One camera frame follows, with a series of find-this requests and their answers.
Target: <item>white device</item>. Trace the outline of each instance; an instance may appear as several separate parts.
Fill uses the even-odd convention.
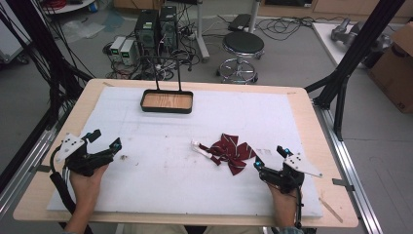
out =
[[[121,56],[124,65],[135,65],[137,59],[137,50],[133,39],[127,39],[121,49]]]
[[[58,156],[56,161],[60,163],[74,151],[76,151],[80,146],[85,144],[85,142],[78,136],[74,136],[72,134],[66,134],[64,140],[61,141],[60,151],[58,152]]]
[[[110,53],[112,54],[111,58],[113,61],[122,61],[121,49],[126,39],[127,38],[124,36],[118,36],[112,46],[110,46]]]

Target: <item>floor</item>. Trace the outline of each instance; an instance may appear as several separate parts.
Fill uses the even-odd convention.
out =
[[[128,35],[134,28],[133,15],[122,15],[106,7],[96,14],[78,11],[60,16],[61,22],[87,20],[106,25],[93,39],[70,43],[70,48],[95,77],[111,71],[102,48],[116,35]],[[210,34],[225,34],[220,18],[205,18]],[[335,65],[314,30],[300,27],[283,41],[276,41],[257,30],[265,42],[265,55],[252,60],[259,72],[256,85],[306,87],[333,71]],[[215,76],[218,65],[231,56],[221,48],[221,38],[205,37],[210,60],[182,70],[182,80],[220,83]],[[0,70],[0,170],[3,172],[32,129],[48,108],[49,88],[33,63],[13,62]],[[310,93],[315,98],[319,91]],[[370,80],[366,69],[357,69],[348,84],[343,120],[343,138],[358,175],[384,233],[413,233],[413,115],[400,113]],[[57,223],[13,220],[18,198],[0,219],[0,233],[59,233]],[[93,224],[95,233],[115,233],[115,224]],[[319,228],[318,233],[365,233],[362,222],[357,228]]]

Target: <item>red cloth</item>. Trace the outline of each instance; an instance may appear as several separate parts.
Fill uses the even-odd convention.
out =
[[[222,134],[221,140],[213,144],[210,148],[200,144],[200,148],[206,152],[212,154],[211,160],[216,165],[222,162],[228,162],[228,166],[233,176],[240,173],[246,163],[243,160],[247,160],[255,157],[257,154],[246,143],[238,145],[238,136],[229,136]]]

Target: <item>stool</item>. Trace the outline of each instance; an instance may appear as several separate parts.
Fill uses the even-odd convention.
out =
[[[222,46],[228,53],[237,56],[222,62],[216,71],[216,75],[222,77],[222,83],[227,80],[243,84],[257,82],[258,73],[254,66],[243,58],[261,59],[264,54],[262,39],[249,32],[236,31],[224,37]]]

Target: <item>human hand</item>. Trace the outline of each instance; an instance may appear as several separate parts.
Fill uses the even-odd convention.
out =
[[[275,185],[268,183],[268,187],[273,195],[274,219],[277,227],[294,226],[295,210],[297,208],[296,189],[288,194],[282,194]]]
[[[70,172],[70,182],[76,196],[76,210],[67,223],[64,231],[84,233],[100,192],[100,182],[109,165],[94,170],[90,177]]]

